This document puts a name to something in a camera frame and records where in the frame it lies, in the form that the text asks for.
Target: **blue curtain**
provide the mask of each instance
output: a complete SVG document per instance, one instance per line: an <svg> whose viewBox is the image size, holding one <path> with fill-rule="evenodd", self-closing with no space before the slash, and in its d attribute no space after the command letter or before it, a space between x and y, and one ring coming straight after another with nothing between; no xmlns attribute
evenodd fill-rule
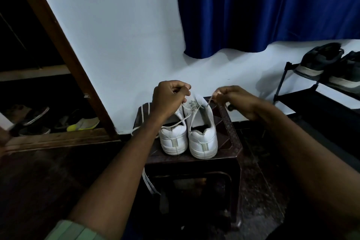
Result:
<svg viewBox="0 0 360 240"><path fill-rule="evenodd" d="M185 54L260 52L275 41L360 38L360 0L178 0Z"/></svg>

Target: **hand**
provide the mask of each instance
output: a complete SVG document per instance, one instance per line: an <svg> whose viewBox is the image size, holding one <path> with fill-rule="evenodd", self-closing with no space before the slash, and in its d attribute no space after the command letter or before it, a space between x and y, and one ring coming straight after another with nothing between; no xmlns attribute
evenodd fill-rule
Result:
<svg viewBox="0 0 360 240"><path fill-rule="evenodd" d="M269 104L267 101L250 94L238 85L219 87L213 93L212 98L218 104L230 102L235 108L249 120L258 120L257 108L259 105Z"/></svg>
<svg viewBox="0 0 360 240"><path fill-rule="evenodd" d="M166 121L183 102L187 101L185 96L190 96L189 89L191 89L191 85L177 80L160 82L154 88L150 114L155 114L161 120Z"/></svg>

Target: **tiled floor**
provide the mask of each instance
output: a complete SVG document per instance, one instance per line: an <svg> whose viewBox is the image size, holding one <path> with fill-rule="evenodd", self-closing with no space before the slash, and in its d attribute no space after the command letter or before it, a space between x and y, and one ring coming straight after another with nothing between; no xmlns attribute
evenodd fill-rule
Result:
<svg viewBox="0 0 360 240"><path fill-rule="evenodd" d="M263 129L234 124L244 145L243 223L224 232L209 224L193 239L265 239L284 219L293 182ZM122 147L121 142L20 152L0 161L0 239L43 239Z"/></svg>

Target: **yellow shoe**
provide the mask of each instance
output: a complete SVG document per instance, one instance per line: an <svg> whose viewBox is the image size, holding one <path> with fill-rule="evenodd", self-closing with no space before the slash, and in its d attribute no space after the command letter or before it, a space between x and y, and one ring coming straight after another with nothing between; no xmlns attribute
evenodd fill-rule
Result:
<svg viewBox="0 0 360 240"><path fill-rule="evenodd" d="M76 124L72 124L66 128L66 131L78 131L78 130L88 130L93 129L99 124L100 120L96 118L84 119L82 118Z"/></svg>

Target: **left hand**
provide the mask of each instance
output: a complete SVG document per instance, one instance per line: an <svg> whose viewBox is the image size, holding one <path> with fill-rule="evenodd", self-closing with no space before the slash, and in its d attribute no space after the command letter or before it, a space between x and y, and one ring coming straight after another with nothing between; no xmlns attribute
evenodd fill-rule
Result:
<svg viewBox="0 0 360 240"><path fill-rule="evenodd" d="M178 81L163 81L154 88L153 103L150 115L160 117L166 121L179 106L186 102L185 96L190 96L191 85Z"/></svg>

